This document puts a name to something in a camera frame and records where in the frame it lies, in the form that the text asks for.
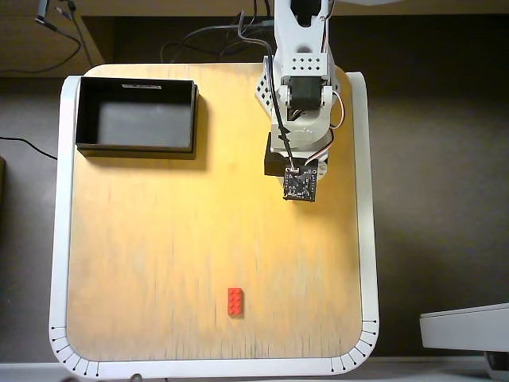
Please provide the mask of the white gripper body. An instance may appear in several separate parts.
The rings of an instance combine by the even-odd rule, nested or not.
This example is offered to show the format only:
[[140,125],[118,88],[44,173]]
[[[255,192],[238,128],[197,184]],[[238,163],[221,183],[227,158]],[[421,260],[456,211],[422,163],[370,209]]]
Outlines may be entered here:
[[284,176],[290,172],[304,172],[305,167],[317,170],[318,176],[324,176],[328,166],[328,151],[333,142],[333,130],[326,129],[318,118],[301,115],[295,120],[286,120],[287,143],[291,155],[279,137],[281,131],[273,125],[268,134],[264,156],[264,174],[266,176]]

